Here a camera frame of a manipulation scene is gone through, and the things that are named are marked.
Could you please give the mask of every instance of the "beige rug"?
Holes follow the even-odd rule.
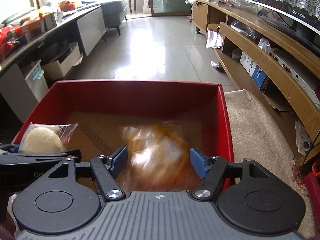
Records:
[[[309,198],[296,189],[291,180],[293,153],[275,121],[247,90],[224,94],[228,109],[235,162],[252,158],[297,191],[306,203],[306,215],[299,232],[315,236],[315,224]]]

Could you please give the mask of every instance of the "white box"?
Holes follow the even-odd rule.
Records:
[[[26,67],[26,70],[28,73],[22,73],[26,75],[25,80],[28,86],[30,87],[31,91],[35,95],[36,99],[38,100],[38,102],[40,102],[40,100],[44,97],[44,95],[49,90],[43,75],[41,75],[40,78],[33,77],[34,72],[41,70],[40,62],[41,60],[38,60],[37,62],[32,62],[30,66]]]
[[[271,52],[271,55],[276,56],[278,64],[285,68],[287,73],[303,88],[320,112],[320,100],[316,95],[316,91],[320,88],[320,81],[317,77],[285,50],[276,49]]]
[[[267,75],[244,51],[242,52],[240,63],[258,85],[258,88],[265,89],[268,81]]]
[[[47,27],[47,31],[57,26],[57,19],[58,17],[56,13],[49,13],[44,15],[44,22]]]
[[[79,45],[76,43],[76,46],[63,62],[59,63],[59,61],[56,60],[42,66],[42,69],[45,71],[46,77],[51,80],[64,78],[80,56]]]

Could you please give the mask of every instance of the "wooden tv cabinet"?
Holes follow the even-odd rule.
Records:
[[[286,34],[263,22],[256,14],[224,3],[215,4],[203,0],[195,1],[193,22],[197,28],[206,32],[208,29],[216,30],[217,26],[220,26],[220,33],[224,36],[223,45],[221,49],[214,50],[233,85],[239,90],[246,89],[252,92],[260,100],[282,131],[296,157],[297,164],[299,166],[302,165],[303,155],[298,153],[296,147],[294,118],[286,112],[280,114],[270,106],[240,62],[231,57],[232,51],[235,48],[240,48],[259,65],[285,96],[312,139],[315,139],[320,130],[320,113],[318,109],[303,88],[295,82],[283,67],[254,42],[232,29],[229,24],[234,20],[238,20],[253,28],[269,41],[293,55],[318,79],[320,79],[320,59]],[[310,152],[306,161],[318,152],[320,152],[320,146],[315,147]]]

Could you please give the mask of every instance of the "gray gripper base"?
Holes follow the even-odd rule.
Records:
[[[132,192],[109,202],[89,225],[60,236],[23,231],[18,240],[300,240],[294,232],[282,236],[252,236],[226,224],[209,202],[180,192]]]

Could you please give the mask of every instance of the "gray sofa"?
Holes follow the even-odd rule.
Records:
[[[101,5],[104,25],[106,28],[116,28],[120,33],[120,25],[124,19],[127,20],[127,1],[94,2],[90,6]]]

